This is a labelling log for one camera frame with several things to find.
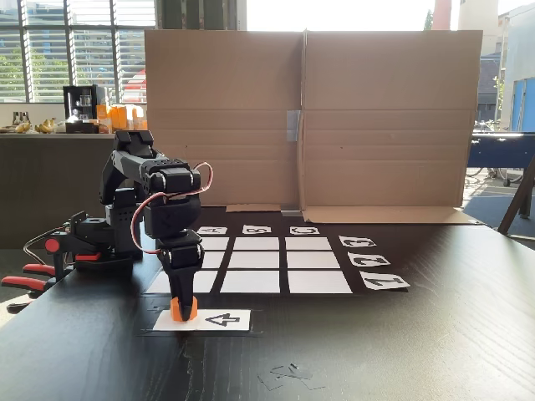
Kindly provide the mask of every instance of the cardboard box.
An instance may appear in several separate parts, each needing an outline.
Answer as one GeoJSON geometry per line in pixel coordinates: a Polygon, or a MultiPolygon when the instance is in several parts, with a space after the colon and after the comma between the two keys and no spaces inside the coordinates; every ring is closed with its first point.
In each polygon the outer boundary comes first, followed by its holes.
{"type": "Polygon", "coordinates": [[[317,222],[467,222],[452,207],[481,42],[479,31],[147,31],[149,129],[168,156],[212,164],[205,205],[299,204],[317,222]]]}
{"type": "Polygon", "coordinates": [[[481,42],[477,31],[307,32],[305,218],[467,222],[452,207],[462,201],[481,42]]]}
{"type": "Polygon", "coordinates": [[[145,33],[149,129],[167,156],[212,165],[204,205],[298,204],[302,48],[302,33],[145,33]]]}

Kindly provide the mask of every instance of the clamp handle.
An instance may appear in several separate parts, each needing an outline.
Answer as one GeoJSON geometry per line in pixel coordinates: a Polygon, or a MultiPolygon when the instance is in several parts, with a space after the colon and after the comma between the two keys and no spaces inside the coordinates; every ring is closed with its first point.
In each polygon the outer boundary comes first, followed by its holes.
{"type": "Polygon", "coordinates": [[[54,277],[54,266],[40,265],[38,263],[30,263],[23,267],[24,273],[40,274],[42,276],[54,277]]]}
{"type": "Polygon", "coordinates": [[[41,293],[45,291],[44,286],[46,283],[43,280],[29,277],[7,276],[2,279],[2,287],[21,288],[23,290],[41,293]]]}

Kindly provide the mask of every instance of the arrow symbol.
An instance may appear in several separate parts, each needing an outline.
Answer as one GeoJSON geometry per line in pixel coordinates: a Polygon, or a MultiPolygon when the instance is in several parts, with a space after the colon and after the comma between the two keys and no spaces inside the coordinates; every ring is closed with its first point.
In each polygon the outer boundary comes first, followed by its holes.
{"type": "Polygon", "coordinates": [[[205,319],[207,322],[217,324],[219,326],[226,327],[229,322],[239,322],[239,317],[231,317],[230,313],[223,313],[222,315],[217,315],[214,317],[207,317],[205,319]]]}

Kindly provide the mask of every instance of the arrow card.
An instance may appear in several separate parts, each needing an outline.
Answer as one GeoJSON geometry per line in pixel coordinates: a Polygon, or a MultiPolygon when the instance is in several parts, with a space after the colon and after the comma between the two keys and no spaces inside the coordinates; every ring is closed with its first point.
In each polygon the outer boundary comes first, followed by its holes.
{"type": "Polygon", "coordinates": [[[199,309],[197,317],[189,322],[175,322],[171,311],[162,311],[152,330],[157,332],[192,331],[249,331],[251,311],[248,309],[199,309]]]}

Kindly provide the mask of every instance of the black table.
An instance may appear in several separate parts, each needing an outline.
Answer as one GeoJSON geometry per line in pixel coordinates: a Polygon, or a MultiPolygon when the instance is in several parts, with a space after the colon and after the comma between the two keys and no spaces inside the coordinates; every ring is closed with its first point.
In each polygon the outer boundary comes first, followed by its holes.
{"type": "MultiPolygon", "coordinates": [[[[232,243],[244,223],[274,236],[303,226],[277,213],[208,209],[196,227],[227,226],[232,243]]],[[[71,273],[0,330],[1,400],[535,399],[533,251],[485,226],[316,227],[354,294],[290,294],[282,262],[281,294],[221,294],[225,256],[200,307],[252,309],[251,332],[152,332],[169,305],[143,294],[160,268],[153,256],[132,277],[71,273]],[[371,238],[377,246],[362,253],[391,265],[365,270],[410,287],[366,288],[338,235],[371,238]],[[259,382],[291,362],[327,388],[288,380],[268,391],[259,382]]]]}

